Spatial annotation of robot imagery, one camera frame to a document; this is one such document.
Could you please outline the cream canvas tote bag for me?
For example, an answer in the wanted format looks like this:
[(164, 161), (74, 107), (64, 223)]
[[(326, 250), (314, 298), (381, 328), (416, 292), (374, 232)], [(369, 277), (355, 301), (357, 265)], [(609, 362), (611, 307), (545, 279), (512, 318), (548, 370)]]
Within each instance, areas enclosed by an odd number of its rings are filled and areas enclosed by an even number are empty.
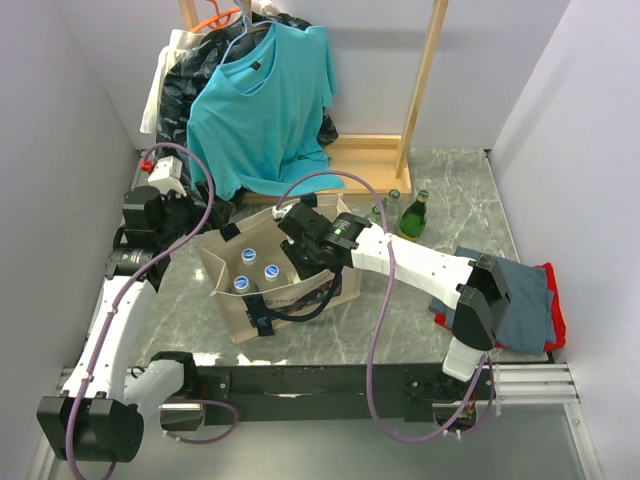
[[(329, 290), (335, 274), (329, 270), (292, 285), (290, 279), (296, 272), (280, 247), (283, 240), (286, 235), (277, 227), (271, 210), (266, 208), (228, 224), (221, 231), (207, 233), (204, 244), (198, 247), (198, 255), (213, 285), (211, 297), (234, 343), (271, 336), (287, 322), (315, 318), (322, 304), (334, 307), (360, 295), (362, 273), (353, 268), (342, 270), (341, 283), (333, 295)], [(259, 273), (246, 275), (259, 288), (256, 300), (250, 294), (231, 292), (233, 280), (244, 273), (241, 253), (245, 248), (254, 248), (260, 262)], [(264, 268), (269, 264), (279, 266), (286, 275), (286, 285), (266, 288)]]

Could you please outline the green Perrier lemon bottle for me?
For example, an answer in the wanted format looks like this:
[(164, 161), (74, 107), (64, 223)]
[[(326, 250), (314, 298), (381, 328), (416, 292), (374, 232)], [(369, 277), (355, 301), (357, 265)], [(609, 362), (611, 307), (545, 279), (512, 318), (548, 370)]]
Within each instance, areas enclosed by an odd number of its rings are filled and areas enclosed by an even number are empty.
[(415, 200), (406, 208), (397, 225), (397, 235), (416, 242), (424, 232), (427, 222), (426, 202), (429, 199), (427, 190), (420, 190)]

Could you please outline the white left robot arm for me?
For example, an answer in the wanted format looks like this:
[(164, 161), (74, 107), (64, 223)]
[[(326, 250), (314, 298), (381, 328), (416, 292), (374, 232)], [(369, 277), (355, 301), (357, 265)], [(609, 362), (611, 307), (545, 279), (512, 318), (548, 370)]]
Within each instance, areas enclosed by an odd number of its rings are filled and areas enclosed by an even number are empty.
[(128, 463), (145, 423), (166, 400), (186, 402), (203, 392), (188, 352), (160, 352), (134, 379), (128, 360), (172, 253), (224, 227), (228, 210), (211, 196), (199, 205), (190, 194), (142, 186), (125, 194), (122, 214), (83, 352), (60, 394), (43, 397), (37, 409), (59, 460)]

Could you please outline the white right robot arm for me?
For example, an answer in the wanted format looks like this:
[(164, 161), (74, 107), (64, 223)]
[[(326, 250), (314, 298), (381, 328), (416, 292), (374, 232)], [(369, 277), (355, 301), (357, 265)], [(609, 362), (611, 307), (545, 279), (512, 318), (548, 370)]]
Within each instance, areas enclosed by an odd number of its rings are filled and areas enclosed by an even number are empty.
[(494, 348), (511, 304), (495, 257), (440, 253), (348, 212), (330, 221), (302, 202), (274, 207), (272, 215), (287, 236), (282, 249), (299, 272), (330, 267), (376, 272), (424, 291), (452, 309), (453, 339), (438, 385), (450, 398), (460, 398), (472, 388), (474, 371), (482, 355)]

